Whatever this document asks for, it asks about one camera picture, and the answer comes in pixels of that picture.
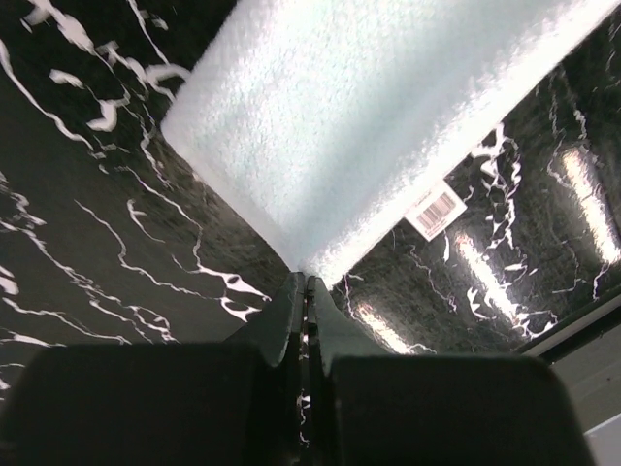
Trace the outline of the white towel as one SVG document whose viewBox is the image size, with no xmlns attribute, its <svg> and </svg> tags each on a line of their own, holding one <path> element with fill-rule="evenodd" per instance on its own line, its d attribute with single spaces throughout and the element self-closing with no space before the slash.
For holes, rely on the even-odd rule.
<svg viewBox="0 0 621 466">
<path fill-rule="evenodd" d="M 290 270 L 333 285 L 614 8 L 242 1 L 161 132 Z"/>
</svg>

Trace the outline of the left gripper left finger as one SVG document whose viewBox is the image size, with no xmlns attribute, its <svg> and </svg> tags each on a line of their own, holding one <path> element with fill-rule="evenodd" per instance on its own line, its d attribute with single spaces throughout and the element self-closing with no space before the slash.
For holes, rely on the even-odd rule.
<svg viewBox="0 0 621 466">
<path fill-rule="evenodd" d="M 5 465 L 297 465 L 305 278 L 222 342 L 40 352 L 1 415 Z"/>
</svg>

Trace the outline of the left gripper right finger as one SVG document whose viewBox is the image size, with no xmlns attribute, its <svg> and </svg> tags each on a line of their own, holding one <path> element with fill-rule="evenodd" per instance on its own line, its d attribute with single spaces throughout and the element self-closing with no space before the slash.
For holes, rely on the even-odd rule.
<svg viewBox="0 0 621 466">
<path fill-rule="evenodd" d="M 385 351 L 308 282 L 315 465 L 591 465 L 569 394 L 529 356 Z"/>
</svg>

